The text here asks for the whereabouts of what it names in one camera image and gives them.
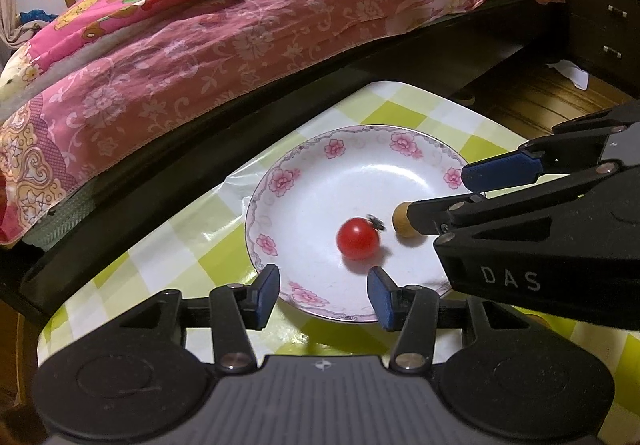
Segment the small tan longan fruit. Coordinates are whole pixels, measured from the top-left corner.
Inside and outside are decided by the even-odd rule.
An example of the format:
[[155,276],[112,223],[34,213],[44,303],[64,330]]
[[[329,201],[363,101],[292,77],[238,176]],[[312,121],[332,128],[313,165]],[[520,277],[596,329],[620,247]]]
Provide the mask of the small tan longan fruit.
[[408,217],[408,209],[410,202],[402,202],[398,207],[394,210],[392,216],[392,223],[396,234],[400,238],[404,239],[413,239],[422,237],[420,231],[417,231],[414,228]]

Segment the red cherry tomato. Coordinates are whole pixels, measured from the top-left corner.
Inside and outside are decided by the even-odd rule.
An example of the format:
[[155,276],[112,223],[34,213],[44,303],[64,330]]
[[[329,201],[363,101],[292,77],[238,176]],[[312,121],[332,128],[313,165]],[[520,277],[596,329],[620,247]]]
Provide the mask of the red cherry tomato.
[[337,231],[337,249],[345,259],[368,259],[380,249],[382,231],[386,231],[384,223],[374,216],[350,218]]

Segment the white paper on floor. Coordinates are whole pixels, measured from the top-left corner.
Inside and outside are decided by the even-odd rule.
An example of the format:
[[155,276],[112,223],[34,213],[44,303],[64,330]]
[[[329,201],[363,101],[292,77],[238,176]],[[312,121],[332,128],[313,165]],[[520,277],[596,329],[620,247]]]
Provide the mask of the white paper on floor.
[[574,62],[561,59],[553,64],[548,64],[548,67],[562,74],[565,79],[570,80],[577,90],[583,90],[584,92],[588,90],[589,73],[579,68]]

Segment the white floral ceramic plate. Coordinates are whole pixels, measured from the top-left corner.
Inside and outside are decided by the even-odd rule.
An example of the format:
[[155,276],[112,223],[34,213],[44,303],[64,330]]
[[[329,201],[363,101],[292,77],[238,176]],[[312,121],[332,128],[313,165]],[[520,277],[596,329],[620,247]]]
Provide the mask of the white floral ceramic plate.
[[404,202],[463,194],[464,165],[440,140],[399,126],[346,126],[308,139],[273,163],[248,202],[250,261],[277,265],[281,300],[326,321],[375,321],[373,266],[398,285],[446,295],[433,237],[401,238],[393,213]]

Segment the dark wooden drawer cabinet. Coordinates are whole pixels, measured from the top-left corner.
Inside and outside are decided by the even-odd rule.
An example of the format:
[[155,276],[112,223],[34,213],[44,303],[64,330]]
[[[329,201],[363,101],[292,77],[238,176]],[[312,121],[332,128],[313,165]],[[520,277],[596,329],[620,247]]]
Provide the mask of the dark wooden drawer cabinet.
[[639,0],[565,0],[570,59],[639,96]]

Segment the pink floral bed sheet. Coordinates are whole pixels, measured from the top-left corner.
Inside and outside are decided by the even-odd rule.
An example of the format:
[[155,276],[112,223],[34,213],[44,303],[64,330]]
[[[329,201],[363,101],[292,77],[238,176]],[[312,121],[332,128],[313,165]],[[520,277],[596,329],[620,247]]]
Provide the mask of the pink floral bed sheet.
[[[50,67],[29,45],[1,75],[1,241],[90,179],[259,87],[486,0],[197,0]],[[547,4],[561,0],[536,0]]]

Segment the dark bed frame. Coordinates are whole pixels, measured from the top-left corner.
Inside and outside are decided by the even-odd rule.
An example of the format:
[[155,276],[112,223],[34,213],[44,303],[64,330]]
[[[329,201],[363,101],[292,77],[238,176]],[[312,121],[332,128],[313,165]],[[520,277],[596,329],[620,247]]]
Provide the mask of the dark bed frame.
[[561,6],[490,0],[411,32],[349,49],[233,99],[90,179],[79,222],[49,250],[19,243],[1,254],[1,298],[36,325],[115,257],[246,160],[376,81],[447,98],[511,75],[559,44]]

